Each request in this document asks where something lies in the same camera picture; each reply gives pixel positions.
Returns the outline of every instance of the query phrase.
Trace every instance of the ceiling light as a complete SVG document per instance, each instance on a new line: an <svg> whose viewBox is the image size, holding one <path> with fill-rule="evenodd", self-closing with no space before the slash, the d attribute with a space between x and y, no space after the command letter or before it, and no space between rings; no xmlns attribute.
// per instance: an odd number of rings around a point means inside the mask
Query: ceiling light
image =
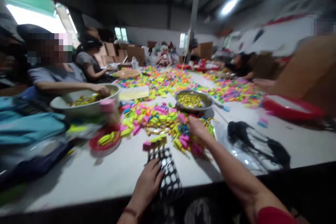
<svg viewBox="0 0 336 224"><path fill-rule="evenodd" d="M222 14L226 15L228 14L230 11L232 11L232 9L236 6L236 4L238 3L239 0L230 0L229 2L227 2L225 4L225 6L222 9Z"/></svg>

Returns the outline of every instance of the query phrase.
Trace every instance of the bracelet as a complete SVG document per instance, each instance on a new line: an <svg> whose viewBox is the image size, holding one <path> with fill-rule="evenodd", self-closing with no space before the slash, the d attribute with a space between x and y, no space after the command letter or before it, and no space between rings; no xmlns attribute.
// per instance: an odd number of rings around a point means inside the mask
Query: bracelet
<svg viewBox="0 0 336 224"><path fill-rule="evenodd" d="M138 215L136 211L129 207L125 207L123 212L131 214L134 218L137 218Z"/></svg>

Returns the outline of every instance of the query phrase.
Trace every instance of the red bowl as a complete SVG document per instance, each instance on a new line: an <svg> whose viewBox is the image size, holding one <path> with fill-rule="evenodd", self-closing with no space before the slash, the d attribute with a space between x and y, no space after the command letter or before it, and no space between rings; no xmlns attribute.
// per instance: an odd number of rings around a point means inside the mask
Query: red bowl
<svg viewBox="0 0 336 224"><path fill-rule="evenodd" d="M100 146L98 144L98 141L100 138L102 138L103 136L110 134L111 133L111 129L108 127L104 127L102 129L100 129L94 136L93 138L91 138L90 140L90 147L92 150L94 151L106 151L108 149L111 149L113 147L117 147L119 142L120 142L120 132L119 131L115 131L115 133L118 133L118 137L117 140L108 144L105 144L104 146Z"/></svg>
<svg viewBox="0 0 336 224"><path fill-rule="evenodd" d="M207 69L207 68L205 68L205 67L202 67L202 66L197 66L197 67L195 67L195 70L197 71L197 72L203 72L203 73L205 73L205 72L207 72L209 69Z"/></svg>
<svg viewBox="0 0 336 224"><path fill-rule="evenodd" d="M182 70L190 70L191 66L189 66L189 65L183 65L183 64L176 64L176 68L182 69Z"/></svg>
<svg viewBox="0 0 336 224"><path fill-rule="evenodd" d="M284 98L290 102L293 102L296 105L301 106L307 111L307 112L303 112L303 111L292 109L290 107L285 107L281 105L280 103L275 102L273 99L268 98L268 96L266 96L266 98L264 99L262 103L262 106L264 107L264 109L272 111L274 115L279 118L289 120L289 121L310 121L310 120L315 120L315 119L321 119L326 114L326 112L323 109L313 104L303 102L298 99L284 97L284 96L279 96L279 97Z"/></svg>

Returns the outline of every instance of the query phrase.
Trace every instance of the pink bottle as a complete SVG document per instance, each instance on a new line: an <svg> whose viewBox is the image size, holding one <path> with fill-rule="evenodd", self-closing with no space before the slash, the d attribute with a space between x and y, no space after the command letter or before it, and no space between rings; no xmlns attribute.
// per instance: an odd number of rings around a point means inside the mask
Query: pink bottle
<svg viewBox="0 0 336 224"><path fill-rule="evenodd" d="M102 100L99 104L101 112L104 114L107 122L107 126L111 128L111 131L119 131L121 123L115 99Z"/></svg>

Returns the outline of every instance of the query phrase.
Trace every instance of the plastic bottle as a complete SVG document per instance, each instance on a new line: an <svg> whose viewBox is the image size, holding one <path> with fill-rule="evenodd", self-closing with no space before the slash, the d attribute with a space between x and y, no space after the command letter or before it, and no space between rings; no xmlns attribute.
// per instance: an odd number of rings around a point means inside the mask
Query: plastic bottle
<svg viewBox="0 0 336 224"><path fill-rule="evenodd" d="M132 58L132 68L133 70L139 70L139 62L135 57Z"/></svg>
<svg viewBox="0 0 336 224"><path fill-rule="evenodd" d="M102 100L99 104L101 112L104 114L107 126L111 128L111 132L119 131L121 122L115 99Z"/></svg>

